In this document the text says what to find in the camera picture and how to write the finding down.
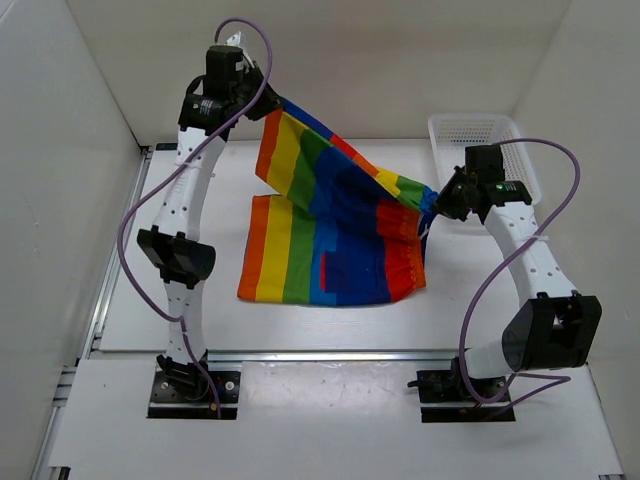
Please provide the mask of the rainbow striped shorts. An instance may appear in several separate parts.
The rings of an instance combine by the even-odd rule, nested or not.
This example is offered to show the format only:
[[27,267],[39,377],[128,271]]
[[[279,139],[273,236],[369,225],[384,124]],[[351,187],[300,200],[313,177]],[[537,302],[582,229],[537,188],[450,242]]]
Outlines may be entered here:
[[268,114],[255,174],[239,299],[352,307],[427,285],[436,191],[371,164],[290,101]]

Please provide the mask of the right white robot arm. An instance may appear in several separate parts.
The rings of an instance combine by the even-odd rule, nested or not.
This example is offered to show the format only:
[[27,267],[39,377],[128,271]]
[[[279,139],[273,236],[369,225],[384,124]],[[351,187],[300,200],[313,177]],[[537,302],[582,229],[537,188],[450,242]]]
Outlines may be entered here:
[[585,364],[602,316],[594,295],[583,295],[554,258],[535,217],[533,199],[519,180],[506,177],[501,143],[469,146],[465,164],[435,201],[437,212],[464,221],[474,213],[493,237],[520,309],[501,337],[482,347],[462,347],[449,387],[460,399],[480,393],[485,378]]

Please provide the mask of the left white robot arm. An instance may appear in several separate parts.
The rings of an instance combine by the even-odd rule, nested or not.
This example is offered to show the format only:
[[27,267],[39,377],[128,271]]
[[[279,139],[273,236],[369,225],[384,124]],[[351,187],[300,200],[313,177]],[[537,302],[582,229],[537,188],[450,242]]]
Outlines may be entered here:
[[178,119],[176,163],[182,170],[169,182],[152,226],[136,238],[159,271],[173,319],[167,349],[157,358],[162,380],[188,402],[217,396],[202,333],[204,283],[216,260],[215,249],[200,240],[209,182],[236,123],[234,114],[247,107],[246,117],[255,121],[281,105],[242,47],[210,47],[205,66],[187,87]]

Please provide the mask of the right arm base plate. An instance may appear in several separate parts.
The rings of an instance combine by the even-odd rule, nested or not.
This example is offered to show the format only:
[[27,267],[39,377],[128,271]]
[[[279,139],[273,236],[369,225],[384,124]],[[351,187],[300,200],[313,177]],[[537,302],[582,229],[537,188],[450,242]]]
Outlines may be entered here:
[[492,404],[474,399],[462,380],[458,359],[454,359],[448,369],[418,370],[407,388],[418,393],[423,424],[516,421],[508,391]]

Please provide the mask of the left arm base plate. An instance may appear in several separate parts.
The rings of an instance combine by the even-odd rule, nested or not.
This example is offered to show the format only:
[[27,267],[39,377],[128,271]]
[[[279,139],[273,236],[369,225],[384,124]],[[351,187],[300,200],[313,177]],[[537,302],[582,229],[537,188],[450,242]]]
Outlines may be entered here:
[[241,372],[217,370],[210,372],[219,398],[214,395],[205,379],[199,378],[195,386],[171,380],[156,368],[151,387],[147,417],[150,419],[235,420],[238,414]]

